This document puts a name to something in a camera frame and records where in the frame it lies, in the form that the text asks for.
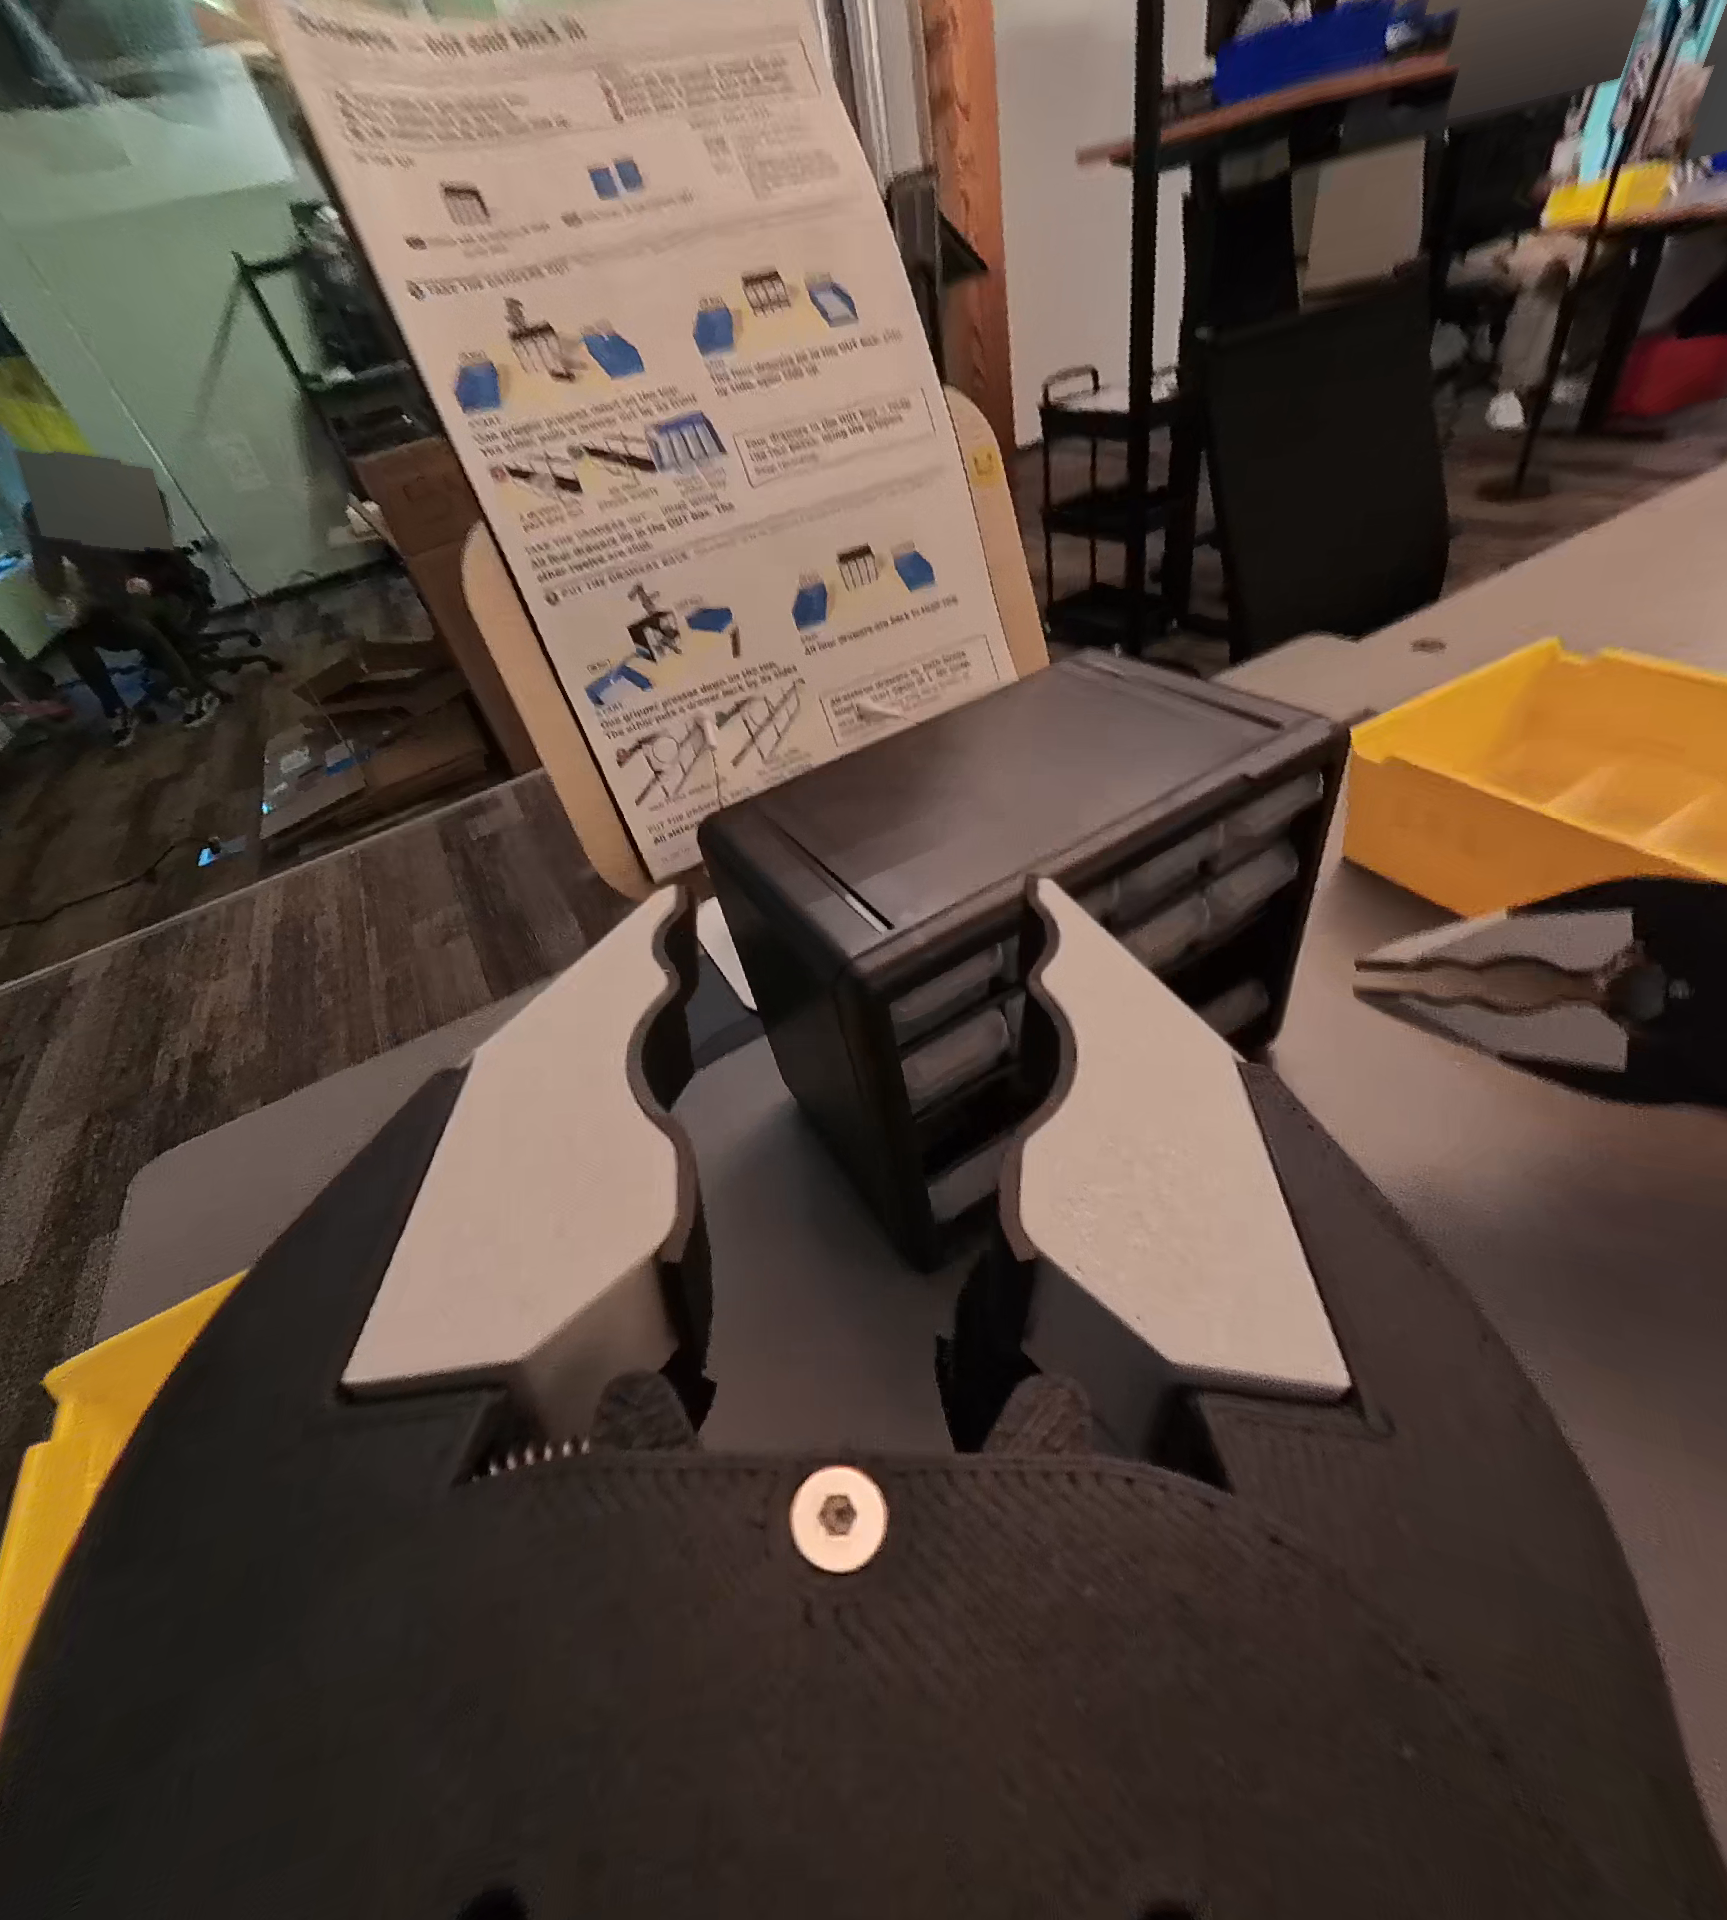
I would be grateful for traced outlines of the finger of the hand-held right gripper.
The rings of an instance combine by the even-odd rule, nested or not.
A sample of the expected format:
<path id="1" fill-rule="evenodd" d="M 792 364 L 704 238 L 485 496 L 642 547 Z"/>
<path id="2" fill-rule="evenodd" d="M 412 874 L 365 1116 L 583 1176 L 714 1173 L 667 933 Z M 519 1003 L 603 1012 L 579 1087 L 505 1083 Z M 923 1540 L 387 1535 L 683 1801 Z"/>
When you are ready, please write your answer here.
<path id="1" fill-rule="evenodd" d="M 1500 978 L 1524 987 L 1607 984 L 1631 957 L 1631 908 L 1503 911 L 1424 928 L 1364 953 L 1354 968 L 1361 991 L 1405 981 L 1445 987 L 1457 978 Z"/>
<path id="2" fill-rule="evenodd" d="M 1479 1001 L 1430 1001 L 1412 992 L 1359 991 L 1356 999 L 1424 1034 L 1513 1066 L 1607 1073 L 1629 1068 L 1629 1031 L 1591 1001 L 1504 1009 Z"/>

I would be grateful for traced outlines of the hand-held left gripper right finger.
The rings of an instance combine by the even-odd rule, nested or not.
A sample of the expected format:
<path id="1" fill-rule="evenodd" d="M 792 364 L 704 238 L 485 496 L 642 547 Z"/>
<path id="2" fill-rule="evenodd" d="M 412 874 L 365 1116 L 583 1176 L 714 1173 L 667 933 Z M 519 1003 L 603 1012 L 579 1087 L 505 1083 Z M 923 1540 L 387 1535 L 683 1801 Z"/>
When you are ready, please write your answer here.
<path id="1" fill-rule="evenodd" d="M 1096 1404 L 1340 1404 L 1354 1383 L 1242 1059 L 1059 883 L 1035 879 L 1025 902 L 1047 1085 L 1000 1173 L 1024 1355 Z"/>

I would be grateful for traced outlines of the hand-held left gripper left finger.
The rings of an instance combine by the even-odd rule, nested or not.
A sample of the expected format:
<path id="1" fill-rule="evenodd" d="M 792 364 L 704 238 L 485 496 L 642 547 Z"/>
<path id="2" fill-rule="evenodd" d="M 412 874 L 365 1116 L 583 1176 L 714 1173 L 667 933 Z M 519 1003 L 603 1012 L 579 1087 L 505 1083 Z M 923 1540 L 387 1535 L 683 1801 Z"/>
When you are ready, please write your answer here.
<path id="1" fill-rule="evenodd" d="M 665 887 L 464 1064 L 342 1389 L 501 1389 L 583 1442 L 613 1379 L 705 1425 L 705 1211 L 676 1104 L 694 1073 L 694 902 Z"/>

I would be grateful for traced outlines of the yellow plastic bin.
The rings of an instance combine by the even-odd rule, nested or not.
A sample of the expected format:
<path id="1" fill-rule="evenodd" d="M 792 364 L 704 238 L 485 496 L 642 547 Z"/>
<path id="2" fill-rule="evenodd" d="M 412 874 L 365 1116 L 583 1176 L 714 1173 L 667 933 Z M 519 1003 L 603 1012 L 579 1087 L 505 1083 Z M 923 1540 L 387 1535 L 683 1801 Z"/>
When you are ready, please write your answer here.
<path id="1" fill-rule="evenodd" d="M 1611 758 L 1727 786 L 1727 674 L 1541 639 L 1422 692 L 1354 730 L 1343 852 L 1461 921 L 1618 879 L 1706 881 L 1539 811 Z"/>
<path id="2" fill-rule="evenodd" d="M 232 1277 L 111 1336 L 41 1379 L 44 1442 L 21 1459 L 0 1540 L 0 1739 L 32 1631 L 86 1518 L 161 1386 L 240 1284 Z"/>

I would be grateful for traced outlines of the set of clear cabinet drawers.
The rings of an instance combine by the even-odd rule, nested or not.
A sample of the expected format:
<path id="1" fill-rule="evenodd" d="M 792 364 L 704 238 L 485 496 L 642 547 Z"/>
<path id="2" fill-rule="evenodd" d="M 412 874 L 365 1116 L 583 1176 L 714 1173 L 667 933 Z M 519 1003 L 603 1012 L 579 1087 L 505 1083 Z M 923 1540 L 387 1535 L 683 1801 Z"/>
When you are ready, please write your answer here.
<path id="1" fill-rule="evenodd" d="M 1328 778 L 1307 771 L 1080 893 L 1080 907 L 1221 1038 L 1280 996 L 1276 960 Z M 1029 1110 L 1017 938 L 981 949 L 889 1003 L 931 1222 L 949 1230 L 996 1194 Z"/>

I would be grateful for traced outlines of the black drawer cabinet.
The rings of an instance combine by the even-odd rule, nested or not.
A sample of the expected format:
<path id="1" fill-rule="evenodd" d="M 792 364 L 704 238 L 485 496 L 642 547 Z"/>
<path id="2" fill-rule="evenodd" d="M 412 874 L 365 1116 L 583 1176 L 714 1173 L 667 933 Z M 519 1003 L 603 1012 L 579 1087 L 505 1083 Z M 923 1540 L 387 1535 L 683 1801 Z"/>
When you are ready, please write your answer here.
<path id="1" fill-rule="evenodd" d="M 1328 778 L 1314 851 L 1277 932 L 1280 996 L 1224 1038 L 1276 1043 L 1352 733 L 1137 660 L 1042 674 L 712 817 L 700 852 L 780 1076 L 806 1128 L 916 1271 L 983 1230 L 996 1194 L 937 1230 L 899 1080 L 890 999 L 1017 938 L 1031 879 L 1080 893 L 1307 771 Z"/>

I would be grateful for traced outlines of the black office chair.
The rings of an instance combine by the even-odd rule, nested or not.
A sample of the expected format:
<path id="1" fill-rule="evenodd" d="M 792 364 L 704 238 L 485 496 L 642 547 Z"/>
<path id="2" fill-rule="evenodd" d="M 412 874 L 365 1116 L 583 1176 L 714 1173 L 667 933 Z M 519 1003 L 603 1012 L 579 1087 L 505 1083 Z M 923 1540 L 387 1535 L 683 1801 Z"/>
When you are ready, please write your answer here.
<path id="1" fill-rule="evenodd" d="M 1234 663 L 1438 600 L 1451 514 L 1424 272 L 1214 332 L 1197 367 Z"/>

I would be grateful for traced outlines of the red storage bin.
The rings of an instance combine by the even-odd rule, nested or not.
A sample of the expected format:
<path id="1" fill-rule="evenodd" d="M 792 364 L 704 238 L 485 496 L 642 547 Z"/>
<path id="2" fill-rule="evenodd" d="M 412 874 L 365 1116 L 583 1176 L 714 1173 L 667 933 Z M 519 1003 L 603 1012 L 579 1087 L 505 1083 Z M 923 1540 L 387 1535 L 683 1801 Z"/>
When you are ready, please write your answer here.
<path id="1" fill-rule="evenodd" d="M 1650 332 L 1629 348 L 1609 401 L 1614 423 L 1660 423 L 1727 397 L 1727 332 Z"/>

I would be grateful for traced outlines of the yellow storage tray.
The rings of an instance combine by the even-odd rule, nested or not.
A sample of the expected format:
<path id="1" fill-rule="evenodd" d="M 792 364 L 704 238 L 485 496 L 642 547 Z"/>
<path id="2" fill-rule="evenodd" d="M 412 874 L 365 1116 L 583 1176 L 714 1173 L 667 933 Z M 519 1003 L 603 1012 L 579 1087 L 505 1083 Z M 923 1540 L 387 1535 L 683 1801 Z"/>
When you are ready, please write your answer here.
<path id="1" fill-rule="evenodd" d="M 1680 186 L 1681 167 L 1670 160 L 1631 163 L 1601 179 L 1566 179 L 1551 189 L 1539 228 L 1560 234 L 1587 234 L 1597 226 L 1645 228 L 1663 219 Z"/>

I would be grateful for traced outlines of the printed instruction sheet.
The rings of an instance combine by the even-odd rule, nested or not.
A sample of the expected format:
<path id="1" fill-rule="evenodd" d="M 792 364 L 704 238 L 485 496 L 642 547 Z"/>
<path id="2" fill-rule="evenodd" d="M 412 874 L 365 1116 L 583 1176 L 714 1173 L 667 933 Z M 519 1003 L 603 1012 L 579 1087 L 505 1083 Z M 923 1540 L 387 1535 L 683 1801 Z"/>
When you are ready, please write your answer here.
<path id="1" fill-rule="evenodd" d="M 735 793 L 1015 682 L 945 385 L 806 3 L 269 3 L 351 235 L 655 881 Z M 865 726 L 855 692 L 906 726 Z"/>

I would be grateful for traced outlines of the black shelf rack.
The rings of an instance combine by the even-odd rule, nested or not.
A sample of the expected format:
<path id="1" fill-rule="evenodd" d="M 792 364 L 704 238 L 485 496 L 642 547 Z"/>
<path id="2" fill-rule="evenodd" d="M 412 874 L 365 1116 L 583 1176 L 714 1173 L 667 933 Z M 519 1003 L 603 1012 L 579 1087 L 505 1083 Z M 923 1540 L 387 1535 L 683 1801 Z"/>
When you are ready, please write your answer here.
<path id="1" fill-rule="evenodd" d="M 346 263 L 302 245 L 236 256 L 232 268 L 237 291 L 339 455 L 352 460 L 414 439 L 417 411 L 394 332 Z"/>

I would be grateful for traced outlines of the wooden standing desk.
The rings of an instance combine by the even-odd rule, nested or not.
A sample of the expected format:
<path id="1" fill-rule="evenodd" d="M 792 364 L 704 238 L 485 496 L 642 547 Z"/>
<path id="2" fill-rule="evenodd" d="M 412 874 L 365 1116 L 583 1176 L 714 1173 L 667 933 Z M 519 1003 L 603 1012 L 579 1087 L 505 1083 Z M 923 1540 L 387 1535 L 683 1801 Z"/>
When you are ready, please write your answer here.
<path id="1" fill-rule="evenodd" d="M 1434 132 L 1454 91 L 1450 49 L 1378 63 L 1256 102 L 1216 108 L 1211 73 L 1164 77 L 1164 6 L 1137 6 L 1133 129 L 1077 151 L 1082 170 L 1130 179 L 1127 385 L 1137 411 L 1155 367 L 1176 370 L 1169 429 L 1164 583 L 1181 629 L 1221 636 L 1189 611 L 1206 474 L 1197 345 L 1221 326 L 1301 308 L 1294 195 L 1301 167 Z"/>

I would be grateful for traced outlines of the blue storage bin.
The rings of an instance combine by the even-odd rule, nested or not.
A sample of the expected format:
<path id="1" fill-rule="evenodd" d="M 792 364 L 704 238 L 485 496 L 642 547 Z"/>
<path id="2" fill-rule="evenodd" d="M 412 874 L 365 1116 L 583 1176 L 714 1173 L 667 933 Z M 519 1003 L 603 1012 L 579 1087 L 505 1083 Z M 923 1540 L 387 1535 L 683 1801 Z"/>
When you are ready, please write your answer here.
<path id="1" fill-rule="evenodd" d="M 1461 11 L 1427 3 L 1239 3 L 1211 57 L 1211 102 L 1234 108 L 1328 77 L 1441 55 Z"/>

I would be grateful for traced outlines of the wooden pillar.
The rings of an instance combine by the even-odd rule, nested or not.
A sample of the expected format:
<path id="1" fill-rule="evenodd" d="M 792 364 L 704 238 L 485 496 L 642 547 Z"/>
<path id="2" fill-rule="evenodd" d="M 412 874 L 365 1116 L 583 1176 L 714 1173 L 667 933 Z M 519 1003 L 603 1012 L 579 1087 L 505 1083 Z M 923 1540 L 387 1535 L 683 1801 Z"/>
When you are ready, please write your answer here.
<path id="1" fill-rule="evenodd" d="M 923 109 L 939 214 L 983 263 L 942 296 L 945 373 L 1011 455 L 1011 317 L 1004 272 L 991 3 L 916 3 Z"/>

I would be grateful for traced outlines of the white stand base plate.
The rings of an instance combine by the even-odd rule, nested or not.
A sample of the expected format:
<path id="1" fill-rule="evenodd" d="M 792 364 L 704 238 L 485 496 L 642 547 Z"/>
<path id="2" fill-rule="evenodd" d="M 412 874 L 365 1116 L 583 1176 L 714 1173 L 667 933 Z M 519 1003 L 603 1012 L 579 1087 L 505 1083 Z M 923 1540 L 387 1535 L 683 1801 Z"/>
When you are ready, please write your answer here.
<path id="1" fill-rule="evenodd" d="M 704 1071 L 766 1038 L 753 991 L 735 949 L 726 908 L 710 898 L 694 911 L 698 978 L 687 999 L 693 1068 Z"/>

